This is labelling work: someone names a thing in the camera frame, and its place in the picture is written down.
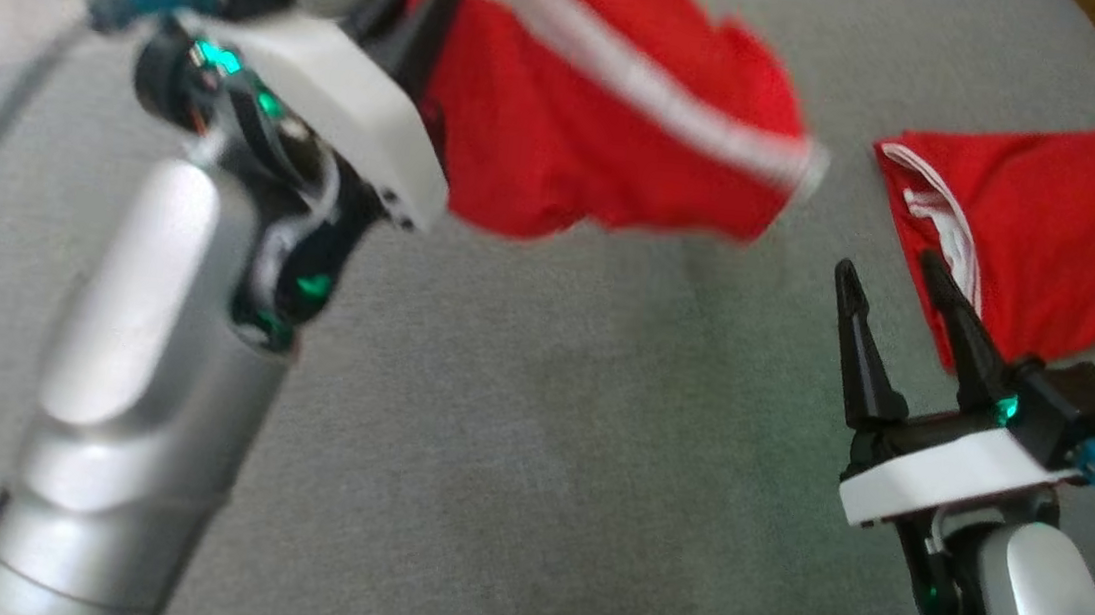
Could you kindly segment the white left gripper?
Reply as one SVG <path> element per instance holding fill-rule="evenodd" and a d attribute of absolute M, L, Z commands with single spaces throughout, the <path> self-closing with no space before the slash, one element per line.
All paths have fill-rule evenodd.
<path fill-rule="evenodd" d="M 461 1 L 355 0 L 338 23 L 180 13 L 140 50 L 137 98 L 193 135 L 189 171 L 244 214 L 224 317 L 260 347 L 292 347 L 374 227 L 445 219 L 442 129 L 422 98 Z"/>

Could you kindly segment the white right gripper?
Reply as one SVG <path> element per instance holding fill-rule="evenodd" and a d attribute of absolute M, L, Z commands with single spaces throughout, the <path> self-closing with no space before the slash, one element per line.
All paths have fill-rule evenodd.
<path fill-rule="evenodd" d="M 949 345 L 961 411 L 1007 419 L 1016 397 L 984 323 L 934 250 L 919 258 Z M 871 330 L 854 262 L 834 269 L 844 422 L 871 430 L 908 419 Z M 919 615 L 1070 615 L 1077 547 L 1060 526 L 1059 489 L 1081 474 L 1046 467 L 1011 431 L 964 417 L 913 422 L 853 442 L 867 467 L 840 478 L 848 523 L 894 529 Z"/>

